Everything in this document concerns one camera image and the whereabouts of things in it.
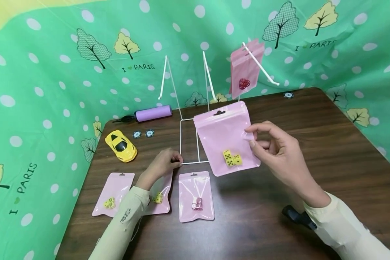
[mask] yellow die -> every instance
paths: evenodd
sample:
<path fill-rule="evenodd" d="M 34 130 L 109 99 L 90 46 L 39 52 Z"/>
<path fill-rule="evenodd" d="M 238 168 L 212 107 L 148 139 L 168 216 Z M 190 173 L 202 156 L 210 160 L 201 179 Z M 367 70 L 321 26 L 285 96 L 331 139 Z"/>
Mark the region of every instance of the yellow die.
<path fill-rule="evenodd" d="M 106 200 L 104 202 L 104 207 L 105 208 L 110 208 L 110 209 L 115 208 L 116 207 L 116 200 L 114 199 L 114 197 L 111 197 L 108 200 Z"/>
<path fill-rule="evenodd" d="M 162 192 L 158 192 L 157 194 L 156 194 L 156 196 L 154 196 L 153 198 L 152 198 L 152 201 L 154 202 L 154 203 L 162 203 L 163 202 L 163 194 L 162 194 Z"/>

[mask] purple balloon pump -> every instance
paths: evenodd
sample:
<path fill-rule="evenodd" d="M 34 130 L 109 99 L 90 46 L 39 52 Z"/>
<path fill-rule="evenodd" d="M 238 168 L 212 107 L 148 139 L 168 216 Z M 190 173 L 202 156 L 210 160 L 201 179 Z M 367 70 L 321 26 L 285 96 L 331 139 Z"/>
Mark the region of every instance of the purple balloon pump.
<path fill-rule="evenodd" d="M 157 118 L 169 117 L 171 115 L 172 115 L 172 109 L 170 108 L 169 105 L 166 105 L 161 107 L 153 107 L 145 110 L 139 110 L 134 113 L 134 116 L 124 116 L 120 119 L 114 120 L 113 122 L 129 123 L 135 120 L 138 123 L 140 123 L 140 122 L 149 121 Z"/>

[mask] yellow toy car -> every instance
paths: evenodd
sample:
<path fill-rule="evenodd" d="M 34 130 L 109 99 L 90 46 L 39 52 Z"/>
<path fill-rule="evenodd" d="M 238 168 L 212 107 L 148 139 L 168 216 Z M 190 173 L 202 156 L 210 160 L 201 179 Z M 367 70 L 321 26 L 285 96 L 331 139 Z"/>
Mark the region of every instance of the yellow toy car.
<path fill-rule="evenodd" d="M 124 163 L 132 161 L 137 155 L 136 147 L 119 130 L 108 134 L 105 142 L 113 150 L 117 158 Z"/>

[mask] white wire stand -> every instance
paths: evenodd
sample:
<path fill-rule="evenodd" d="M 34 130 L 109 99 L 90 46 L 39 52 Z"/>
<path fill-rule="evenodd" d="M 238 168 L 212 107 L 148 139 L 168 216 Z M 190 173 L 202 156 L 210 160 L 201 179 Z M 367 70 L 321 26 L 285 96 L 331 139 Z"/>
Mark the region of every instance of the white wire stand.
<path fill-rule="evenodd" d="M 207 63 L 207 58 L 205 57 L 205 52 L 202 52 L 202 55 L 203 55 L 203 60 L 204 60 L 205 89 L 206 89 L 206 92 L 207 92 L 207 104 L 208 104 L 208 111 L 209 111 L 208 83 L 209 83 L 209 86 L 211 87 L 211 93 L 212 93 L 213 99 L 215 101 L 217 101 L 217 98 L 215 97 L 214 87 L 212 86 L 211 75 L 209 74 L 208 63 Z M 175 98 L 176 98 L 176 103 L 178 104 L 179 115 L 181 116 L 181 123 L 180 123 L 180 129 L 179 129 L 179 153 L 182 154 L 182 122 L 183 121 L 190 121 L 190 120 L 193 121 L 193 118 L 184 119 L 182 117 L 181 107 L 179 105 L 178 93 L 176 93 L 175 82 L 173 81 L 172 71 L 170 69 L 170 63 L 169 63 L 167 55 L 165 56 L 165 66 L 163 67 L 163 77 L 162 77 L 162 85 L 160 87 L 160 95 L 159 95 L 159 98 L 157 98 L 157 99 L 160 100 L 162 98 L 162 95 L 163 95 L 163 86 L 165 84 L 166 64 L 168 64 L 170 79 L 171 79 L 171 82 L 172 82 L 173 91 L 175 91 Z M 208 163 L 209 162 L 209 161 L 201 161 L 201 159 L 200 159 L 198 131 L 196 129 L 195 129 L 195 138 L 196 138 L 196 147 L 197 147 L 197 152 L 198 152 L 198 161 L 184 162 L 183 165 L 185 165 L 185 164 L 202 164 L 202 163 Z"/>

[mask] poker chip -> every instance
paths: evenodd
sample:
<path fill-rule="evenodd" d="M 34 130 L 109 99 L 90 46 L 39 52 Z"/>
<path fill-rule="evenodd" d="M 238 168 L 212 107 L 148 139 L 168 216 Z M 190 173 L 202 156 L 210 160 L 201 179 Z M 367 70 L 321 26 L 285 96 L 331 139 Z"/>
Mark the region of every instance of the poker chip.
<path fill-rule="evenodd" d="M 152 137 L 155 134 L 155 131 L 152 129 L 149 129 L 146 131 L 146 137 Z"/>
<path fill-rule="evenodd" d="M 142 132 L 136 131 L 136 132 L 133 133 L 133 138 L 137 139 L 137 138 L 139 138 L 141 135 L 142 135 Z"/>

